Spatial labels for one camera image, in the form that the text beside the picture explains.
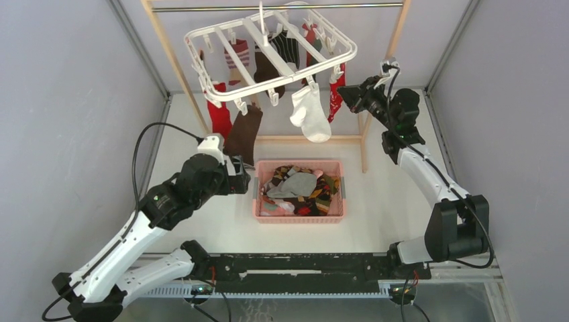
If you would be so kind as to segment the red white patterned sock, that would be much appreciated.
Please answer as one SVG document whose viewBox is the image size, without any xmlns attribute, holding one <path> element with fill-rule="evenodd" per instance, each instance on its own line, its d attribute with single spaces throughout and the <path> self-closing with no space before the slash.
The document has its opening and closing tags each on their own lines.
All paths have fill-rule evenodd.
<svg viewBox="0 0 569 322">
<path fill-rule="evenodd" d="M 340 64 L 340 73 L 333 73 L 329 79 L 330 85 L 330 96 L 329 96 L 329 115 L 327 120 L 332 123 L 336 113 L 340 110 L 343 99 L 338 94 L 338 88 L 346 85 L 345 76 L 346 65 L 344 63 Z"/>
</svg>

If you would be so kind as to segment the pink plastic basket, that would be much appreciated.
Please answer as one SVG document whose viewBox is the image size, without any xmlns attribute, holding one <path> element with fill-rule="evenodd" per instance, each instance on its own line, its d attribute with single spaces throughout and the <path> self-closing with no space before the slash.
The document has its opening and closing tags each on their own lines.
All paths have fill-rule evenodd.
<svg viewBox="0 0 569 322">
<path fill-rule="evenodd" d="M 339 223 L 346 214 L 339 160 L 261 160 L 253 217 L 259 223 Z"/>
</svg>

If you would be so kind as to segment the pink patterned sock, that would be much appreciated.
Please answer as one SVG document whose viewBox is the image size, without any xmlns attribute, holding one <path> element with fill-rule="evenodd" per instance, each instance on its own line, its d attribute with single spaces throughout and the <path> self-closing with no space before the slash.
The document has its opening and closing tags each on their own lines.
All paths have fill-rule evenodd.
<svg viewBox="0 0 569 322">
<path fill-rule="evenodd" d="M 319 178 L 323 175 L 322 170 L 312 170 L 313 174 Z M 293 213 L 294 207 L 291 203 L 287 202 L 286 199 L 273 199 L 266 195 L 263 195 L 262 191 L 263 206 L 269 213 L 262 213 L 265 216 L 269 215 L 295 215 Z"/>
</svg>

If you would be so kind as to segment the grey long sock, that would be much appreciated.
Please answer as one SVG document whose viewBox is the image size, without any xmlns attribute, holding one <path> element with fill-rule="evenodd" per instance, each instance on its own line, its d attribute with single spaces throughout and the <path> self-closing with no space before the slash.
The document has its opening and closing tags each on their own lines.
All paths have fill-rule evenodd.
<svg viewBox="0 0 569 322">
<path fill-rule="evenodd" d="M 317 177 L 312 173 L 298 172 L 266 192 L 269 198 L 287 199 L 309 197 L 315 190 Z"/>
</svg>

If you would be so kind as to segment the green dotted sock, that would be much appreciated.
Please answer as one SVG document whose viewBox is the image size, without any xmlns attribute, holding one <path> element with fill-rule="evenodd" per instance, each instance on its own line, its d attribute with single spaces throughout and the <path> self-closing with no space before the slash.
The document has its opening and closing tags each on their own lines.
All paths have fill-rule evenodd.
<svg viewBox="0 0 569 322">
<path fill-rule="evenodd" d="M 321 52 L 323 45 L 316 34 L 317 24 L 312 23 L 309 25 L 308 23 L 304 23 L 302 25 L 302 28 L 304 31 L 304 38 L 314 47 L 316 51 Z M 317 63 L 317 59 L 314 58 L 308 50 L 306 50 L 306 66 L 309 67 Z"/>
</svg>

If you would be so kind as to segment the wooden hanger stand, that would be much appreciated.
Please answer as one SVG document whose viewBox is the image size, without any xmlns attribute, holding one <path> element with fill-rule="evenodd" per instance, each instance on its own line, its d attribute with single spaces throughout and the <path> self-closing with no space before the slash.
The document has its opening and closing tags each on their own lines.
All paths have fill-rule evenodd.
<svg viewBox="0 0 569 322">
<path fill-rule="evenodd" d="M 184 73 L 183 68 L 178 61 L 174 48 L 168 38 L 164 26 L 159 18 L 159 13 L 182 13 L 182 12 L 213 12 L 213 11 L 251 11 L 252 14 L 240 19 L 234 19 L 222 23 L 213 24 L 207 27 L 199 28 L 189 31 L 183 38 L 185 48 L 188 50 L 191 57 L 191 66 L 197 74 L 199 81 L 198 92 L 205 95 L 206 100 L 211 101 L 217 107 L 221 107 L 223 102 L 234 102 L 236 107 L 243 113 L 247 111 L 246 100 L 251 102 L 258 102 L 258 93 L 267 92 L 268 98 L 272 105 L 278 104 L 277 88 L 285 86 L 302 79 L 307 81 L 307 84 L 312 89 L 315 88 L 312 76 L 330 70 L 332 76 L 340 77 L 343 74 L 341 65 L 353 59 L 357 54 L 357 45 L 354 41 L 349 39 L 341 29 L 334 26 L 328 19 L 326 19 L 318 11 L 322 8 L 321 5 L 310 5 L 303 1 L 293 1 L 285 5 L 265 6 L 259 3 L 256 6 L 233 6 L 233 7 L 157 7 L 153 1 L 143 1 L 142 6 L 148 16 L 162 48 L 170 62 L 170 65 L 177 77 L 177 80 L 187 96 L 189 103 L 195 111 L 201 127 L 207 131 L 205 119 L 198 107 L 195 91 L 190 87 L 189 81 Z M 336 43 L 340 43 L 346 49 L 345 53 L 339 55 L 324 56 L 321 54 L 308 40 L 306 40 L 288 21 L 287 12 L 292 10 L 306 10 L 307 26 L 311 27 L 316 25 L 315 35 L 322 40 L 323 45 L 333 50 Z M 294 71 L 287 62 L 278 54 L 277 50 L 270 46 L 268 42 L 268 29 L 265 20 L 269 17 L 274 17 L 281 23 L 298 41 L 300 46 L 304 48 L 310 55 L 316 59 L 317 64 L 313 66 Z M 268 59 L 269 63 L 275 67 L 278 76 L 262 82 L 254 80 L 248 69 L 243 65 L 239 59 L 237 52 L 232 48 L 232 44 L 236 42 L 235 30 L 236 28 L 244 28 L 249 37 L 256 45 L 260 47 L 261 52 Z M 207 72 L 205 65 L 199 58 L 197 48 L 194 46 L 193 39 L 198 37 L 202 38 L 208 51 L 213 52 L 211 37 L 216 36 L 223 48 L 233 60 L 237 71 L 240 74 L 241 88 L 230 92 L 219 92 L 215 90 L 211 75 Z"/>
</svg>

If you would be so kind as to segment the red black argyle sock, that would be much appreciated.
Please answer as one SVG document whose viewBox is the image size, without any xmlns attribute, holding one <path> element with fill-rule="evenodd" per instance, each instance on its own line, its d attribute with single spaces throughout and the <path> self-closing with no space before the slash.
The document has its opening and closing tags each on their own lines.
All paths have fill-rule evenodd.
<svg viewBox="0 0 569 322">
<path fill-rule="evenodd" d="M 295 215 L 319 217 L 327 216 L 333 196 L 325 188 L 324 180 L 320 176 L 317 179 L 315 190 L 309 197 L 294 197 L 286 199 L 286 201 L 293 205 Z"/>
</svg>

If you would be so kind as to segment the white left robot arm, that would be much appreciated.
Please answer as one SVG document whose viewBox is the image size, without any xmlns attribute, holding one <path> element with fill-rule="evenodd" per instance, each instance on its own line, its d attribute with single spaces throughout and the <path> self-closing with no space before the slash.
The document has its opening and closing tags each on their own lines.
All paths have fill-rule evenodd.
<svg viewBox="0 0 569 322">
<path fill-rule="evenodd" d="M 195 240 L 169 255 L 132 269 L 147 248 L 190 218 L 213 196 L 244 195 L 250 175 L 241 156 L 198 153 L 181 171 L 142 197 L 117 235 L 88 263 L 52 280 L 58 300 L 68 302 L 74 321 L 114 321 L 138 297 L 177 278 L 200 280 L 209 273 L 209 254 Z"/>
</svg>

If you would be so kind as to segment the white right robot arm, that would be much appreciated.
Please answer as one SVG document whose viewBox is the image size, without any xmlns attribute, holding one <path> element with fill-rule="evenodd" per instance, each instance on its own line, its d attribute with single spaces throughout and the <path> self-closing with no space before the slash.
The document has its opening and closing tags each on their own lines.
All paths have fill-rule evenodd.
<svg viewBox="0 0 569 322">
<path fill-rule="evenodd" d="M 416 263 L 463 264 L 468 256 L 494 256 L 488 234 L 489 203 L 484 196 L 463 189 L 432 159 L 416 126 L 419 95 L 407 88 L 392 93 L 378 76 L 360 85 L 338 87 L 337 92 L 352 113 L 367 111 L 386 127 L 382 133 L 385 154 L 411 177 L 431 206 L 422 236 L 390 246 L 391 276 L 408 277 Z"/>
</svg>

